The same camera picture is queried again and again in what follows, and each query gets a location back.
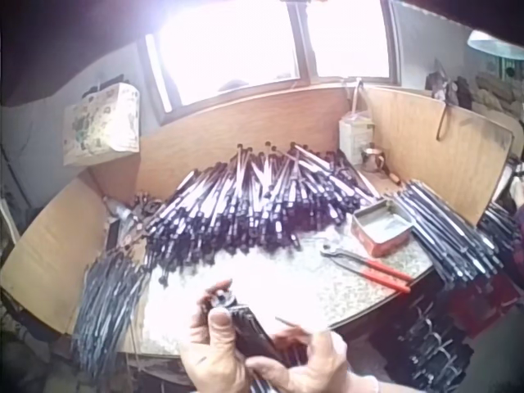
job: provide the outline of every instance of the speckled tabletop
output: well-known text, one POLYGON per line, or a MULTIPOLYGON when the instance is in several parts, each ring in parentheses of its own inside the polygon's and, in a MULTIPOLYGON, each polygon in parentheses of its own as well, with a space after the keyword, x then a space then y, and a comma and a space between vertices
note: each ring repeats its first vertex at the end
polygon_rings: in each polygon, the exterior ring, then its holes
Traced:
MULTIPOLYGON (((166 289, 158 283, 161 270, 157 269, 144 296, 138 352, 177 355, 177 340, 185 334, 197 294, 224 278, 233 279, 232 290, 239 302, 253 309, 268 332, 277 329, 275 316, 304 326, 340 326, 395 294, 320 255, 326 243, 366 255, 351 234, 350 223, 303 234, 300 242, 302 251, 281 249, 271 255, 257 248, 247 255, 220 252, 215 265, 201 266, 195 275, 170 274, 166 289)), ((413 278, 431 267, 429 257, 413 239, 382 262, 413 278)))

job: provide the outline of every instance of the hand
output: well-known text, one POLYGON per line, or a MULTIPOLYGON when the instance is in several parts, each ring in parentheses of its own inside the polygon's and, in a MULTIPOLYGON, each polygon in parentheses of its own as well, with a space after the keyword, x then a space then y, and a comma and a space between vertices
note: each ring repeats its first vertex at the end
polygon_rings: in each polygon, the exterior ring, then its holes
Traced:
POLYGON ((206 321, 204 304, 219 289, 227 291, 231 280, 208 288, 199 299, 188 338, 178 344, 183 366, 200 393, 245 393, 249 378, 235 354, 235 329, 226 309, 212 309, 206 321))
POLYGON ((324 331, 310 337, 305 366, 287 369, 262 356, 247 359, 246 366, 282 392, 346 393, 350 384, 346 350, 339 335, 324 331))

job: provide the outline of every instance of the red-handled pliers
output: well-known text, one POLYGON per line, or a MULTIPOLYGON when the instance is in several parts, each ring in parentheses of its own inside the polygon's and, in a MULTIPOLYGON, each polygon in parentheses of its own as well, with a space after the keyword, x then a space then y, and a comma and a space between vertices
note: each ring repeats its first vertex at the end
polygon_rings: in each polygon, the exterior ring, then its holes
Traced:
POLYGON ((386 275, 379 274, 375 270, 405 282, 412 282, 413 278, 411 278, 406 273, 402 273, 390 266, 383 264, 379 260, 370 260, 361 255, 355 254, 354 252, 343 250, 341 248, 332 250, 330 246, 324 246, 324 249, 320 251, 320 254, 328 257, 335 264, 341 266, 342 268, 358 274, 369 281, 376 282, 377 284, 381 284, 384 287, 388 287, 403 293, 411 292, 411 288, 407 285, 397 282, 386 275), (350 261, 358 262, 358 264, 352 264, 350 261))

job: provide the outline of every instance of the red handle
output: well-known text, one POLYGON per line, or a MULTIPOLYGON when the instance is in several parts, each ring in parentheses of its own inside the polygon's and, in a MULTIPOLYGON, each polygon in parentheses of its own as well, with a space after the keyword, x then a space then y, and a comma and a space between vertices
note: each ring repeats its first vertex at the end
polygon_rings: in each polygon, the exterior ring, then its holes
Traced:
POLYGON ((369 281, 376 282, 377 284, 383 285, 384 287, 388 287, 390 289, 394 289, 395 291, 399 291, 402 293, 410 293, 411 288, 406 287, 404 284, 400 284, 398 282, 395 282, 393 280, 390 280, 389 278, 385 278, 383 276, 380 276, 373 271, 363 271, 359 273, 362 277, 367 278, 369 281))
POLYGON ((402 273, 398 270, 395 270, 382 262, 377 260, 366 260, 366 264, 372 268, 378 270, 379 272, 387 273, 393 277, 400 278, 401 280, 412 282, 413 279, 406 273, 402 273))

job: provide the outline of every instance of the metal tin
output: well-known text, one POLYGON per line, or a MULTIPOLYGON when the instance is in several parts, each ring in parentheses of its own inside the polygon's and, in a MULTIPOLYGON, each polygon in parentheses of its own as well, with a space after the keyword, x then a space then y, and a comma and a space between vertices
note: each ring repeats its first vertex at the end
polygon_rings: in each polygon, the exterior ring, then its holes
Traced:
POLYGON ((351 232, 373 257, 390 254, 409 240, 411 216, 391 199, 355 211, 351 232))

